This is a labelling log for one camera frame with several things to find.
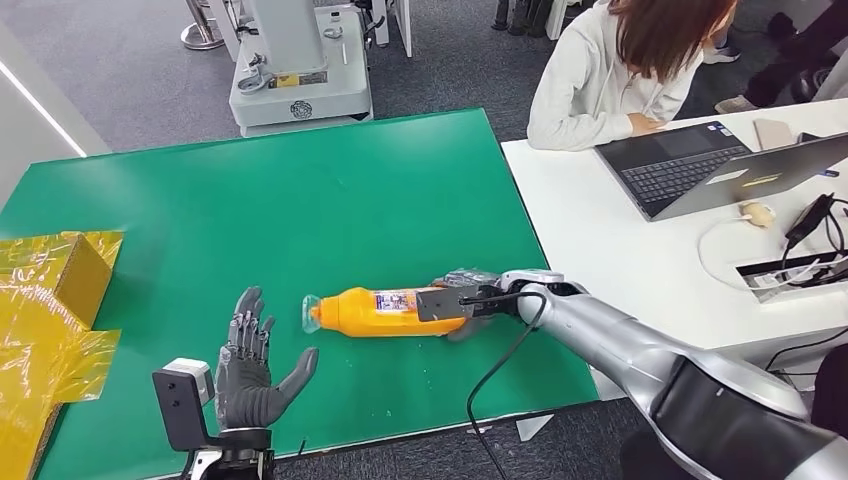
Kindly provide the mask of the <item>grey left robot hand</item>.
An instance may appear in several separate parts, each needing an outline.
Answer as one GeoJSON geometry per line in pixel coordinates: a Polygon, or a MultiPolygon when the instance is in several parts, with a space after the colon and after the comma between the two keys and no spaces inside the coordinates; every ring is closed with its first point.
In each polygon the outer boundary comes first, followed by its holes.
{"type": "Polygon", "coordinates": [[[312,380],[319,349],[309,347],[281,381],[269,367],[272,316],[263,317],[262,289],[251,286],[239,297],[220,347],[215,373],[215,411],[222,430],[267,428],[274,424],[312,380]]]}

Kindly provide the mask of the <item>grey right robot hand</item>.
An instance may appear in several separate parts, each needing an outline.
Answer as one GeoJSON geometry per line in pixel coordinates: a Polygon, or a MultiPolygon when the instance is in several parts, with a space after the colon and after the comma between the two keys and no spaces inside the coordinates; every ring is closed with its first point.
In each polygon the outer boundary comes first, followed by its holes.
{"type": "MultiPolygon", "coordinates": [[[[499,295],[504,293],[504,290],[499,286],[499,279],[500,276],[498,274],[491,272],[477,269],[457,269],[435,278],[430,282],[430,286],[439,288],[484,286],[486,293],[499,295]]],[[[458,329],[448,333],[446,338],[451,342],[467,340],[488,327],[493,319],[493,315],[483,316],[475,314],[470,320],[466,320],[458,329]]]]}

